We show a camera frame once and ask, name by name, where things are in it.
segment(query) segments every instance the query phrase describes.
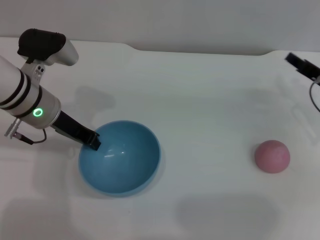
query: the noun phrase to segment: ball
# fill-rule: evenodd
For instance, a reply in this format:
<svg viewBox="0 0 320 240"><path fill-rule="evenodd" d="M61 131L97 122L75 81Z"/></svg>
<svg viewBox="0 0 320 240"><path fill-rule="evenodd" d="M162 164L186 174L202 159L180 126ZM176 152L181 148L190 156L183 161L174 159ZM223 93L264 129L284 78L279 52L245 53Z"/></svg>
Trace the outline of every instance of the ball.
<svg viewBox="0 0 320 240"><path fill-rule="evenodd" d="M277 140L261 143L254 153L256 165L264 172L277 174L290 163L290 152L286 145Z"/></svg>

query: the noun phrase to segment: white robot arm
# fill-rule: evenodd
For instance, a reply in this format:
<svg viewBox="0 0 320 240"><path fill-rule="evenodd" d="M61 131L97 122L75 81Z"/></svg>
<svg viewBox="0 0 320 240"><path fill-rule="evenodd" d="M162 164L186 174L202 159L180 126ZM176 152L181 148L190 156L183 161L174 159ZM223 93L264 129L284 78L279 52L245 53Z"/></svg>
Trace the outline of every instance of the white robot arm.
<svg viewBox="0 0 320 240"><path fill-rule="evenodd" d="M36 129L53 127L56 132L97 150L101 144L99 135L61 111L59 99L39 84L45 65L71 66L78 61L72 43L60 33L29 29L19 38L18 54L26 59L21 69L0 56L0 109L16 118L5 136L35 143L17 132L23 121Z"/></svg>

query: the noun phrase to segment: green led ring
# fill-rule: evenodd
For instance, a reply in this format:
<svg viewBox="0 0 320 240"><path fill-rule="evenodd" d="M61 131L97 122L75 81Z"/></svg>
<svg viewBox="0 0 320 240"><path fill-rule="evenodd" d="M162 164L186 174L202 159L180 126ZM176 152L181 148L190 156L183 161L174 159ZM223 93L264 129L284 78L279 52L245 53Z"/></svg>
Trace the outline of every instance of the green led ring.
<svg viewBox="0 0 320 240"><path fill-rule="evenodd" d="M35 117L40 117L43 113L44 111L41 108L36 108L35 110L33 110L33 116Z"/></svg>

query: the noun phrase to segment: blue bowl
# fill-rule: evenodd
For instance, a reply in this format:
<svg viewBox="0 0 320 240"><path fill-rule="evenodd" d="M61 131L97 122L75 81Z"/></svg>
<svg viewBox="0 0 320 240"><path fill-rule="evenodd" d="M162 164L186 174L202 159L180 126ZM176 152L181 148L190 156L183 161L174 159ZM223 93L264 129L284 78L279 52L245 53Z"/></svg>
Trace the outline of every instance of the blue bowl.
<svg viewBox="0 0 320 240"><path fill-rule="evenodd" d="M83 146L79 169L94 189L114 197L133 195L156 174L161 150L153 132L134 121L114 121L96 130L97 151Z"/></svg>

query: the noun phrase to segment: black stripe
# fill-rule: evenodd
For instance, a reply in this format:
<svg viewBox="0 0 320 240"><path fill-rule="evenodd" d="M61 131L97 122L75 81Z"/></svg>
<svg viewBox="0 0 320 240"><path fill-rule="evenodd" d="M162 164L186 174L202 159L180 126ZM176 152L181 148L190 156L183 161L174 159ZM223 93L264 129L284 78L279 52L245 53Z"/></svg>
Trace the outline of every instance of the black stripe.
<svg viewBox="0 0 320 240"><path fill-rule="evenodd" d="M21 95L21 97L11 106L7 106L7 107L3 107L3 110L10 110L10 109L14 109L15 107L17 107L18 105L20 105L27 97L29 91L31 88L31 80L30 77L28 75L26 75L26 88L24 90L24 93Z"/></svg>
<svg viewBox="0 0 320 240"><path fill-rule="evenodd" d="M30 107L28 109L28 111L26 111L25 113L22 113L20 115L14 115L14 117L16 117L17 119L21 119L27 115L29 115L30 113L32 113L32 111L38 106L38 104L40 103L40 100L42 98L42 87L39 86L39 94L38 97L36 98L34 104L32 105L32 107Z"/></svg>
<svg viewBox="0 0 320 240"><path fill-rule="evenodd" d="M8 97L6 100L0 102L0 106L3 106L7 103L10 103L18 95L18 93L20 93L20 91L24 85L24 82L25 82L25 75L20 69L19 69L19 71L20 71L21 77L20 77L20 83L19 83L18 87L15 89L15 91L12 93L12 95L10 97Z"/></svg>

